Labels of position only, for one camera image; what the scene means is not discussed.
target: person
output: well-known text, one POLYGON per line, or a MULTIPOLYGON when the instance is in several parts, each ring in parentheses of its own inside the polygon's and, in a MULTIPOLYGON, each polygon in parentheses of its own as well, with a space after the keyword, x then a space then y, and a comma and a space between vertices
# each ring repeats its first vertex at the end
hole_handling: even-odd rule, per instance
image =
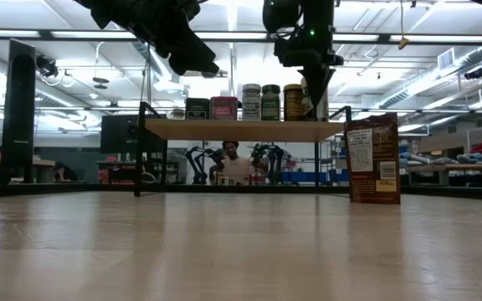
POLYGON ((65 164, 58 162, 54 167, 55 182, 77 181, 77 175, 65 164))
MULTIPOLYGON (((219 171, 221 171, 224 176, 233 179, 236 182, 236 185, 247 185, 248 183, 245 183, 245 178, 251 173, 250 167, 252 166, 252 162, 248 158, 238 156, 238 148, 239 142, 237 141, 223 142, 223 149, 226 153, 226 156, 223 160, 224 167, 219 171)), ((267 171, 267 164, 265 164, 263 161, 260 161, 256 165, 256 168, 267 171)))

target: black speaker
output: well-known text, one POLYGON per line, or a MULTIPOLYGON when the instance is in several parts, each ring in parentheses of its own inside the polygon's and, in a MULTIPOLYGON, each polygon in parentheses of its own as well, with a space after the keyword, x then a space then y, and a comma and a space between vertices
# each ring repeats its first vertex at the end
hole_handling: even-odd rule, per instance
POLYGON ((10 40, 1 153, 3 183, 8 183, 8 171, 14 168, 23 168, 24 181, 33 182, 35 60, 35 47, 10 40))

